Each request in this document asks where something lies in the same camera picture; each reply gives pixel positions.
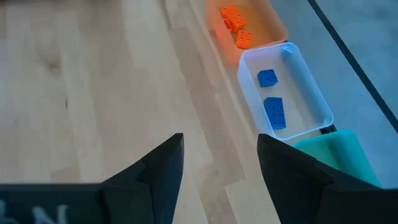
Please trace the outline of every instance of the plastic bin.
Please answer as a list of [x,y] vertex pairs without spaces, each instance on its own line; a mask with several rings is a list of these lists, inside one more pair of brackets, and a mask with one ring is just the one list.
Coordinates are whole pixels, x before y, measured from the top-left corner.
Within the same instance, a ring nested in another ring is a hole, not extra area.
[[[268,69],[274,69],[278,83],[261,88],[257,74]],[[292,43],[245,51],[239,62],[238,81],[260,133],[288,140],[333,124],[329,106]],[[286,128],[271,128],[263,105],[267,97],[282,97]]]
[[287,29],[268,0],[207,0],[206,16],[227,61],[237,64],[244,51],[235,46],[236,36],[226,28],[219,12],[220,8],[229,5],[235,5],[247,21],[244,30],[252,33],[251,49],[287,40]]
[[339,130],[313,138],[303,139],[293,145],[296,149],[315,157],[320,162],[381,187],[354,132]]

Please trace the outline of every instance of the orange container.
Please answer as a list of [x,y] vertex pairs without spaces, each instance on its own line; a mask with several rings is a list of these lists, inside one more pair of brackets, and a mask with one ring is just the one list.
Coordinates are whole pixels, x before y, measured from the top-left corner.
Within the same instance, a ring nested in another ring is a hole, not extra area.
[[279,44],[287,40],[287,29],[269,0],[207,0],[206,16],[227,61],[238,64],[244,51],[235,46],[236,34],[227,29],[220,14],[220,9],[228,6],[235,6],[245,18],[246,25],[243,30],[251,33],[250,49]]

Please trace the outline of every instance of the blue lego brick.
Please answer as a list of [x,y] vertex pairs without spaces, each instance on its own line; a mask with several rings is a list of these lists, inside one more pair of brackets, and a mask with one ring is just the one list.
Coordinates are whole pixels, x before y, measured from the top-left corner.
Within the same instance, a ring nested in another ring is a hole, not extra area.
[[286,128],[284,105],[281,97],[268,97],[264,100],[269,122],[275,130]]
[[273,86],[278,82],[274,69],[262,70],[257,77],[261,87]]

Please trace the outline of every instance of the wooden table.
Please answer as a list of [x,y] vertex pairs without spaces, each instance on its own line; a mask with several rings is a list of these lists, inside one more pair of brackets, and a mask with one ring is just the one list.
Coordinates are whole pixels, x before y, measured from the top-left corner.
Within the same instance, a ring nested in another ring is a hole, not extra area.
[[100,182],[176,132],[174,223],[279,223],[204,0],[0,5],[0,181]]

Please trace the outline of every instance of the teal object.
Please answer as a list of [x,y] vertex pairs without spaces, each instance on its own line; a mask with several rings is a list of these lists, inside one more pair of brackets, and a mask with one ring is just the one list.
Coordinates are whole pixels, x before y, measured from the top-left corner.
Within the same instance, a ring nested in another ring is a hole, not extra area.
[[293,147],[330,167],[381,187],[355,133],[350,130],[303,139]]

